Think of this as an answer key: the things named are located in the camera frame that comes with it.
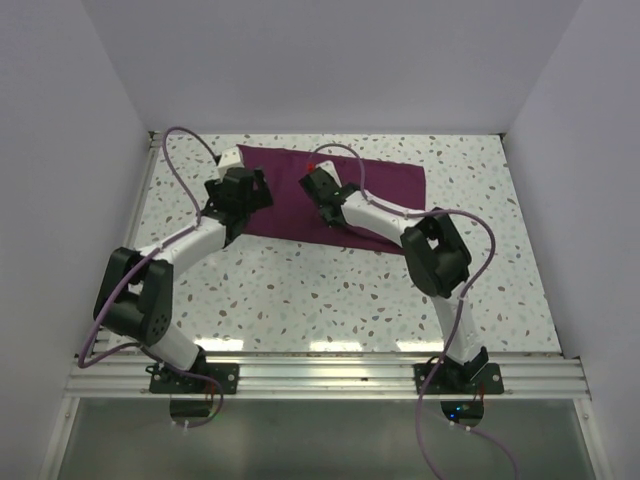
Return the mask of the purple surgical kit cloth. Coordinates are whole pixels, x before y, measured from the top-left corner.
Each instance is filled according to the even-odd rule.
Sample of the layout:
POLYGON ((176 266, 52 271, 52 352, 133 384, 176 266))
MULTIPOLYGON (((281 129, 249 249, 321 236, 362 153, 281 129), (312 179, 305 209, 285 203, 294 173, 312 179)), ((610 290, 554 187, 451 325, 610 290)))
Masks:
MULTIPOLYGON (((241 145, 244 165, 263 170, 273 205, 251 216, 245 232, 250 235, 354 248, 399 255, 402 250, 393 242, 363 228, 328 226, 300 180, 311 168, 324 161, 334 163, 344 183, 358 184, 360 170, 353 157, 241 145)), ((424 169, 406 163, 365 159, 365 187, 369 192, 395 204, 423 210, 426 206, 424 169)))

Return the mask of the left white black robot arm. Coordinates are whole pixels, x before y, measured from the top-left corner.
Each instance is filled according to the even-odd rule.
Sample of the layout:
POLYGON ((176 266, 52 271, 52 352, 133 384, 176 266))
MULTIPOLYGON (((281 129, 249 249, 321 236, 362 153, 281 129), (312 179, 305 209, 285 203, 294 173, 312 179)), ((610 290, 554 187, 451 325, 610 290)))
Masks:
POLYGON ((205 183, 209 198, 189 225, 141 250, 120 247, 110 255, 94 307, 93 334, 102 327, 173 367, 172 379, 185 392, 208 379, 199 362, 202 348, 172 321, 174 281, 206 257, 228 247, 252 214, 273 205, 260 168, 232 167, 205 183))

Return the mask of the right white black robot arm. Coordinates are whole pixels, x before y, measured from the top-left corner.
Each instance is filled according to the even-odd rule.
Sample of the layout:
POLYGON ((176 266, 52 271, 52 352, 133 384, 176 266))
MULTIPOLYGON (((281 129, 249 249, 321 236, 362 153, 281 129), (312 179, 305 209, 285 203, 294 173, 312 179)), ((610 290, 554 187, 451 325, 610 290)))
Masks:
POLYGON ((402 207, 342 183, 331 162, 314 168, 300 185, 328 226, 361 228, 402 249, 413 285, 436 311, 446 347, 442 376, 457 392, 476 386, 488 353, 464 305, 472 257, 450 215, 402 207))

